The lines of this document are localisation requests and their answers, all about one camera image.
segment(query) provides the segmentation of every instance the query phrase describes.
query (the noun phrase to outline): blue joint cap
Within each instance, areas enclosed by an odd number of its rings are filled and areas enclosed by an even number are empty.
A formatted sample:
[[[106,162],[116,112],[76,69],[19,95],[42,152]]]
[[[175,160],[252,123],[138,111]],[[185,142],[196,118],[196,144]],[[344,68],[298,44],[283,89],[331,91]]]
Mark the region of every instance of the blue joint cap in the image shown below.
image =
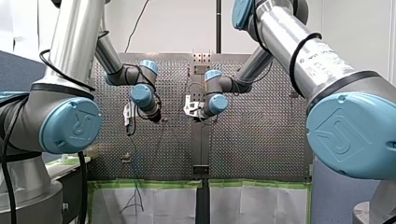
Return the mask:
[[[319,101],[307,121],[309,145],[335,172],[361,179],[396,179],[396,104],[363,92]]]
[[[94,101],[83,97],[69,99],[47,115],[39,134],[40,144],[52,154],[80,152],[93,143],[101,123]]]
[[[228,107],[228,100],[227,97],[221,94],[216,94],[210,98],[209,101],[209,110],[213,114],[217,115],[224,110],[226,110]]]
[[[0,98],[29,93],[28,91],[0,91]]]
[[[220,77],[222,75],[220,70],[209,70],[207,72],[205,72],[205,82],[207,82],[208,80],[214,78],[214,77]]]
[[[233,28],[243,30],[248,26],[252,4],[252,0],[235,0],[233,2]]]
[[[147,67],[149,70],[151,70],[155,74],[155,76],[158,76],[158,74],[159,74],[158,64],[156,64],[154,61],[143,60],[142,62],[140,62],[140,66]]]
[[[146,84],[135,85],[131,89],[131,99],[139,108],[148,106],[153,100],[151,87]]]

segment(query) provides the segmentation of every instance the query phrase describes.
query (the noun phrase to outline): green tape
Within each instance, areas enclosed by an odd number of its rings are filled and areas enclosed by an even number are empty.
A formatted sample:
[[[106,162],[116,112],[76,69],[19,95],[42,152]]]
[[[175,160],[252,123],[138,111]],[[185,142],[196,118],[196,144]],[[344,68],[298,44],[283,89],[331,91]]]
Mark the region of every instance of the green tape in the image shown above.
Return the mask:
[[[92,224],[93,194],[95,190],[95,185],[88,183],[88,224]]]
[[[76,165],[79,164],[78,158],[66,159],[64,161],[56,160],[46,163],[46,165]]]
[[[264,181],[264,180],[209,180],[209,187],[212,188],[232,188],[232,187],[263,187],[274,189],[310,189],[310,183],[303,182],[278,182],[278,181]]]
[[[312,184],[309,184],[306,193],[306,224],[311,224],[311,208],[312,208]]]
[[[202,181],[154,181],[136,180],[140,189],[198,189]],[[134,179],[118,179],[113,181],[92,181],[94,189],[130,189],[134,188]]]

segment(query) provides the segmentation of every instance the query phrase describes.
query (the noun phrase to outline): black vertical post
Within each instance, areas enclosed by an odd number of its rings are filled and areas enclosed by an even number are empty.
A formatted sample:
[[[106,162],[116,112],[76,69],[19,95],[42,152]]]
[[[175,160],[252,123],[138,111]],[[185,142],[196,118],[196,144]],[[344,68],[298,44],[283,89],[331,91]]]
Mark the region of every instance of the black vertical post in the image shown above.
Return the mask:
[[[221,54],[221,0],[216,0],[216,53]]]

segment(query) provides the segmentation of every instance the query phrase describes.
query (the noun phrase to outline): white fabric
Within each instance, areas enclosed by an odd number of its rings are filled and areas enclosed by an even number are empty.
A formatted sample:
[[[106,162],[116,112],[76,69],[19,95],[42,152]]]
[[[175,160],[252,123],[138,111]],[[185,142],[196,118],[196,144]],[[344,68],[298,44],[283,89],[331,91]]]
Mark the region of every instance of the white fabric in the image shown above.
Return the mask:
[[[137,206],[136,215],[134,206],[120,213],[134,189],[97,189],[92,224],[195,224],[196,189],[141,189],[140,194],[144,211]]]
[[[305,224],[307,189],[210,188],[210,220],[216,224]]]

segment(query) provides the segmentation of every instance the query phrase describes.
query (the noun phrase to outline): pegboard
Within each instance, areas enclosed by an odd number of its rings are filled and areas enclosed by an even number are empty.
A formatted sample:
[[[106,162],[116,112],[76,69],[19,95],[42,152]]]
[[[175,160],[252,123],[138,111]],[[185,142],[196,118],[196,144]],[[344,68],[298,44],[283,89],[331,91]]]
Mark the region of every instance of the pegboard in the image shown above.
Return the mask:
[[[234,75],[248,59],[248,55],[210,56],[211,62],[206,63],[227,76]],[[268,77],[254,84],[252,93],[227,94],[227,111],[209,128],[202,128],[183,112],[193,76],[191,65],[197,64],[193,55],[122,54],[121,58],[134,64],[150,59],[159,65],[156,86],[163,101],[163,118],[168,121],[153,124],[137,119],[136,134],[132,140],[128,138],[122,111],[131,87],[108,86],[104,70],[96,63],[92,71],[95,99],[104,122],[94,146],[99,156],[89,166],[90,179],[192,179],[193,155],[197,154],[192,148],[197,145],[201,146],[198,154],[209,154],[210,178],[304,181],[309,176],[312,152],[304,139],[304,99],[290,98],[290,81],[279,64],[274,63]],[[196,128],[202,128],[200,136],[210,137],[193,137]],[[121,163],[126,153],[135,155],[131,163]]]
[[[212,68],[234,76],[247,59],[212,55]],[[250,93],[226,94],[229,108],[211,126],[210,178],[308,180],[312,152],[305,141],[305,101],[291,92],[289,76],[274,60]]]
[[[191,120],[183,112],[191,55],[122,54],[121,59],[132,64],[150,59],[159,65],[156,89],[163,102],[162,117],[167,121],[154,124],[137,118],[136,133],[128,137],[122,112],[131,87],[107,85],[105,71],[95,63],[95,100],[101,108],[103,125],[95,145],[99,156],[89,166],[89,178],[191,179]],[[132,161],[122,163],[127,153]]]

